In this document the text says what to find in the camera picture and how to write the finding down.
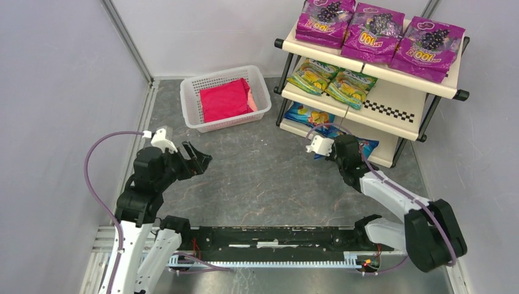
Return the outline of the blue slendy bag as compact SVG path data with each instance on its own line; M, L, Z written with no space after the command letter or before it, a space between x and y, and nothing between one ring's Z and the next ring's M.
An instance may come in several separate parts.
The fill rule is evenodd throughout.
M318 131L320 135L323 135L325 138L336 138L340 135L346 134L344 127L337 126L323 126L321 130ZM372 152L378 147L379 141L377 140L369 140L366 138L360 138L355 136L357 142L359 143L360 150L366 159L370 157Z
M324 123L332 123L335 120L335 115L306 106L299 102L293 102L283 117L308 127L315 127Z

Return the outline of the blue Slendy bag front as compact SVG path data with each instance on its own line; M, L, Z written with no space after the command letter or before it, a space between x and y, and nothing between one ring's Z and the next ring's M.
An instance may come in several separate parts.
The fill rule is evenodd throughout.
M335 120L335 115L306 106L299 102L293 102L283 117L308 127L315 127L324 123L332 123Z

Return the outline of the green Fox's candy bag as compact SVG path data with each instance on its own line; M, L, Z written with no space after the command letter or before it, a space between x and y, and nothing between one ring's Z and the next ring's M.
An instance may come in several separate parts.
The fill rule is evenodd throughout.
M360 110L377 81L376 77L342 69L329 83L325 92L335 100Z

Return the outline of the purple grape candy bag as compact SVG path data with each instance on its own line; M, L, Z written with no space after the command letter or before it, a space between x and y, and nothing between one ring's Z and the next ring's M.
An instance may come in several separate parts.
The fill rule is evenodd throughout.
M360 2L348 26L341 56L389 64L403 37L405 14Z
M413 17L389 68L435 83L442 83L456 61L466 29Z
M341 48L355 6L355 0L305 1L296 23L295 38L329 48Z

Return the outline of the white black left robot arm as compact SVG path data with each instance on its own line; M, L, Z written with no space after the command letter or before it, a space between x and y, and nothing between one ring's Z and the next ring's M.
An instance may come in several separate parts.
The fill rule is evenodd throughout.
M172 143L139 150L133 161L133 174L116 202L116 232L112 256L99 293L152 293L173 253L190 240L186 218L166 216L149 253L144 256L163 193L174 182L202 175L212 156L198 151L185 141L188 154L174 150Z

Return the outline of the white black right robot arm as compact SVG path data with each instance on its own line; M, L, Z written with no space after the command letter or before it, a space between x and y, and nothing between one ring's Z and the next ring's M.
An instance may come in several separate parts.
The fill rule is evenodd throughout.
M429 200L405 189L366 162L358 139L340 135L332 139L331 160L337 164L345 184L386 207L399 218L366 221L369 241L403 251L414 266L430 272L454 266L468 252L467 243L452 206L444 199Z

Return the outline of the cream three-tier shelf rack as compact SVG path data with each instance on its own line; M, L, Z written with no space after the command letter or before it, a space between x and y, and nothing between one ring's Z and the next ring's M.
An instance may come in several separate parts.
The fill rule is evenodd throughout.
M466 32L457 59L442 83L391 69L389 64L341 56L342 48L329 48L297 40L295 33L296 24L287 37L274 42L275 47L288 53L281 81L274 89L283 99L277 125L288 132L305 136L309 131L318 132L323 126L345 126L358 137L379 141L369 160L384 167L393 167L407 142L426 140L426 129L441 99L465 101L469 98L469 92L457 86L461 57L469 44ZM335 100L325 91L317 96L287 82L286 79L305 58L370 75L378 81L368 93L361 109L355 110ZM331 113L335 115L335 120L308 127L285 119L283 115L293 102Z

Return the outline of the green candy bag on shelf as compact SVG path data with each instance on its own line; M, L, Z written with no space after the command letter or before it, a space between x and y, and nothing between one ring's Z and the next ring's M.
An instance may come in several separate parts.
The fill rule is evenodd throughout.
M332 64L305 58L286 80L299 89L318 96L328 88L341 69Z

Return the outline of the pink folded cloth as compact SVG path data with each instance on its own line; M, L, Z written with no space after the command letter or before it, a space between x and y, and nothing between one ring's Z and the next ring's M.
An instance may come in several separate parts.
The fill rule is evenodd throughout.
M204 122L258 111L252 90L244 78L200 91Z

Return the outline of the white plastic basket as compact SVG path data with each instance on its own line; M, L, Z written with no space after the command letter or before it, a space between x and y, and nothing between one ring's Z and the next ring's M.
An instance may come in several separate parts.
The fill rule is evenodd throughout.
M257 121L272 107L263 75L252 65L187 78L180 98L186 126L202 133Z

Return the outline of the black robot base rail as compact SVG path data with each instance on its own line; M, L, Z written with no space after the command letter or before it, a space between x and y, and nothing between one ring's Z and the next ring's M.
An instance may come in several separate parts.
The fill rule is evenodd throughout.
M192 227L179 251L205 262L332 263L346 254L373 254L379 246L364 229L372 214L351 227Z

